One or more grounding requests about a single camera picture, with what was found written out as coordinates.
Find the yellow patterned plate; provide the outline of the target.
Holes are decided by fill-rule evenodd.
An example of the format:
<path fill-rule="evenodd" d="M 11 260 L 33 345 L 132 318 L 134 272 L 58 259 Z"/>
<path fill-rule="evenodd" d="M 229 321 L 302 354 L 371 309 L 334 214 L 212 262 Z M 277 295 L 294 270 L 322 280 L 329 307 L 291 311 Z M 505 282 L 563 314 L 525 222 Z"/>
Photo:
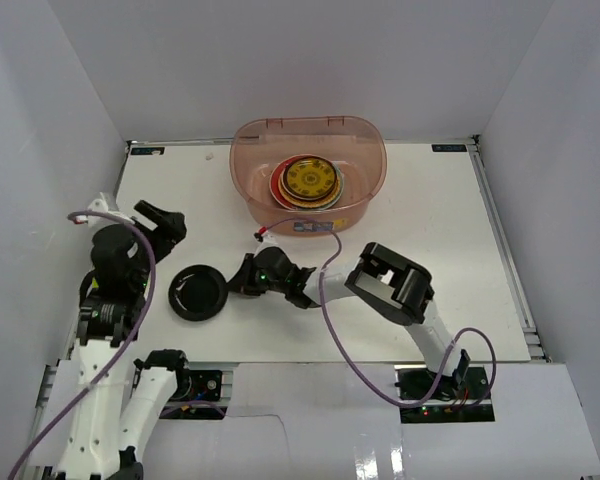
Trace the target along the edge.
<path fill-rule="evenodd" d="M 292 158 L 281 174 L 282 188 L 299 200 L 315 201 L 328 196 L 336 186 L 335 166 L 319 156 Z"/>
<path fill-rule="evenodd" d="M 338 168 L 321 158 L 294 160 L 279 178 L 281 193 L 303 208 L 323 208 L 341 194 L 343 181 Z"/>

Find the black glossy plate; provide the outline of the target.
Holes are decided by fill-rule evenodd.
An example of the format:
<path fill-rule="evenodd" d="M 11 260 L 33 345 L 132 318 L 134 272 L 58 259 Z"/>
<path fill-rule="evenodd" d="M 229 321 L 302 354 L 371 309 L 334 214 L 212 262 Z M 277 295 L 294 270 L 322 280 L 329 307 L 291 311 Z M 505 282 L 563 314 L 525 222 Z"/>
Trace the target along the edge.
<path fill-rule="evenodd" d="M 278 177 L 280 197 L 300 209 L 326 209 L 340 197 L 343 182 L 334 170 L 286 170 Z"/>

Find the red teal floral plate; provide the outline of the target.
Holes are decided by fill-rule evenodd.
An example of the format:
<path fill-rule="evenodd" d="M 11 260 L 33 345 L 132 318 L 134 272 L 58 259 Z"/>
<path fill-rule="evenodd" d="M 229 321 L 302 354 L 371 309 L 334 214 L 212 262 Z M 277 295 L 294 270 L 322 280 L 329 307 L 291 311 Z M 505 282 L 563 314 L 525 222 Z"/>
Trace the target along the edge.
<path fill-rule="evenodd" d="M 294 157 L 297 157 L 297 156 L 304 156 L 304 155 L 310 155 L 310 154 L 301 154 L 301 155 L 295 155 L 295 156 L 289 157 L 288 159 L 286 159 L 286 160 L 282 161 L 280 164 L 278 164 L 278 165 L 275 167 L 275 169 L 272 171 L 272 173 L 270 174 L 270 177 L 269 177 L 269 190 L 270 190 L 270 193 L 271 193 L 271 195 L 272 195 L 273 199 L 274 199 L 274 200 L 275 200 L 275 201 L 276 201 L 276 202 L 277 202 L 277 203 L 278 203 L 280 206 L 282 206 L 283 208 L 285 208 L 285 209 L 287 209 L 287 210 L 299 210 L 299 209 L 293 209 L 293 208 L 290 208 L 288 205 L 285 205 L 285 203 L 284 203 L 284 201 L 283 201 L 282 199 L 277 199 L 277 196 L 278 196 L 278 192 L 277 192 L 277 183 L 278 183 L 278 177 L 279 177 L 279 176 L 282 174 L 284 167 L 286 166 L 286 164 L 287 164 L 287 163 L 288 163 L 288 162 L 289 162 L 289 161 L 290 161 L 292 158 L 294 158 Z M 343 183 L 344 183 L 344 179 L 343 179 L 342 173 L 341 173 L 341 171 L 340 171 L 340 170 L 339 170 L 339 172 L 340 172 L 340 174 L 341 174 L 341 179 L 342 179 L 342 181 L 343 181 Z"/>

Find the woven bamboo plate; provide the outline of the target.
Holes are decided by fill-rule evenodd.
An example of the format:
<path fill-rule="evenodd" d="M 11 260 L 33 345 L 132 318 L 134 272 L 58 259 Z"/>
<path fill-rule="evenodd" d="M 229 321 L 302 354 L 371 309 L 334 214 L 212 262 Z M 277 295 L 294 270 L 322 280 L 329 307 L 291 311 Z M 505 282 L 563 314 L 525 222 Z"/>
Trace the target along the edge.
<path fill-rule="evenodd" d="M 299 209 L 299 210 L 326 210 L 334 206 L 338 200 L 340 199 L 343 192 L 343 181 L 338 178 L 335 182 L 334 189 L 327 194 L 325 197 L 322 197 L 318 200 L 302 200 L 296 197 L 293 197 L 283 186 L 283 182 L 281 179 L 278 180 L 277 199 L 282 199 L 285 205 L 288 205 L 290 208 Z"/>

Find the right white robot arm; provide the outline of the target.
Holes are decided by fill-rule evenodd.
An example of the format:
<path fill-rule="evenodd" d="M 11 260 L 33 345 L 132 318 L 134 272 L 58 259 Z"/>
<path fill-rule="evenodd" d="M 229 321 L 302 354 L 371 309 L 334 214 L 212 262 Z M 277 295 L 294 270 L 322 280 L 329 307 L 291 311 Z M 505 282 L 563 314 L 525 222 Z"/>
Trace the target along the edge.
<path fill-rule="evenodd" d="M 376 242 L 354 262 L 322 269 L 300 267 L 280 247 L 267 245 L 244 256 L 228 290 L 251 297 L 276 292 L 300 309 L 356 297 L 406 329 L 431 372 L 433 390 L 452 399 L 468 385 L 470 357 L 440 318 L 431 282 L 425 267 Z"/>

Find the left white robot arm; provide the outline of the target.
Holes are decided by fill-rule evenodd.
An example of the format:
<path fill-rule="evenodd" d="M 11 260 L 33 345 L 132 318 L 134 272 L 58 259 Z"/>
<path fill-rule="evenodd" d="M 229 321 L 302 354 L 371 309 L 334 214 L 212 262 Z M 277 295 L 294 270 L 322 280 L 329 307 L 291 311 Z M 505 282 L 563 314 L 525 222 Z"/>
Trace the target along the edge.
<path fill-rule="evenodd" d="M 185 217 L 144 200 L 134 209 L 154 225 L 106 200 L 70 217 L 76 224 L 106 223 L 92 236 L 92 269 L 80 291 L 78 392 L 63 410 L 72 422 L 58 479 L 142 478 L 143 454 L 163 408 L 191 387 L 183 352 L 138 359 L 132 349 L 154 295 L 156 265 L 185 238 Z"/>

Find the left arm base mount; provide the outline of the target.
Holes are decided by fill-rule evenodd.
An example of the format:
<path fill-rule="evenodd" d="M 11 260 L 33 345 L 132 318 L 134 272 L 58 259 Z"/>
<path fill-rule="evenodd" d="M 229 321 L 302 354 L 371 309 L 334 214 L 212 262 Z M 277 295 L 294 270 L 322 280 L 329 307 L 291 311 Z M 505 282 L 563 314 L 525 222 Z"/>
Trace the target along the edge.
<path fill-rule="evenodd" d="M 222 399 L 221 370 L 186 370 L 183 383 L 162 413 L 169 420 L 222 420 L 226 407 Z"/>

